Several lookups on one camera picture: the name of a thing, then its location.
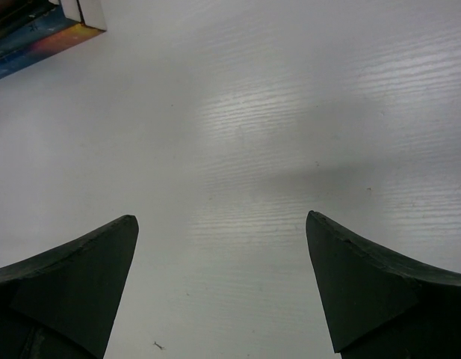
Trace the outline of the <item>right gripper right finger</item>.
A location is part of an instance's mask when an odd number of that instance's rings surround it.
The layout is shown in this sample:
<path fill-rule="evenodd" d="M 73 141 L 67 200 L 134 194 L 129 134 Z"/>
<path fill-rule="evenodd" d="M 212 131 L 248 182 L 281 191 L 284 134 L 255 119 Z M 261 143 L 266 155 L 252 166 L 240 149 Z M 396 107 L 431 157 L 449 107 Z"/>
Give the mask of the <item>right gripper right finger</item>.
<path fill-rule="evenodd" d="M 306 219 L 309 256 L 342 358 L 461 358 L 461 274 Z"/>

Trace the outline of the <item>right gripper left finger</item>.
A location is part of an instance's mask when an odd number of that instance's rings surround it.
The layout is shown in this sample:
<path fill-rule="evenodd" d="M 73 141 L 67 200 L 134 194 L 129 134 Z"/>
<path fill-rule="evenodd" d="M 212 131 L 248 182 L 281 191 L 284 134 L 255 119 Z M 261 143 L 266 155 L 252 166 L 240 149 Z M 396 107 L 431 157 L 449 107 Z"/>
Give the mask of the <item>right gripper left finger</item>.
<path fill-rule="evenodd" d="M 103 358 L 139 225 L 124 215 L 0 268 L 0 358 Z"/>

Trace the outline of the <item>Jane Eyre blue book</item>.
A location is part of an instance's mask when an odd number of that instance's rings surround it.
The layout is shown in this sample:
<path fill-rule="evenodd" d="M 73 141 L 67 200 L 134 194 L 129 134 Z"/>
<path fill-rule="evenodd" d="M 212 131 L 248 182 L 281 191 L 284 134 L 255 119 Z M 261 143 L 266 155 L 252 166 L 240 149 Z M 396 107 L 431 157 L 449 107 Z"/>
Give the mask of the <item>Jane Eyre blue book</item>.
<path fill-rule="evenodd" d="M 90 40 L 104 30 L 77 23 L 0 56 L 0 79 Z"/>

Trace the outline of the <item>Nineteen Eighty-Four blue book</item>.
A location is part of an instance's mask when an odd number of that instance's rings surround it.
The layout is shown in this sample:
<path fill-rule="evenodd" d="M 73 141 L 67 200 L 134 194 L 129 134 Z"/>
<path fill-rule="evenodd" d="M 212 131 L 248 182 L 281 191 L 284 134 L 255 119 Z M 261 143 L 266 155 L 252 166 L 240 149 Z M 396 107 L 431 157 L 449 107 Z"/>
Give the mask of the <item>Nineteen Eighty-Four blue book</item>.
<path fill-rule="evenodd" d="M 100 1 L 0 1 L 0 30 L 27 25 L 42 16 L 62 13 L 65 19 L 106 30 Z"/>

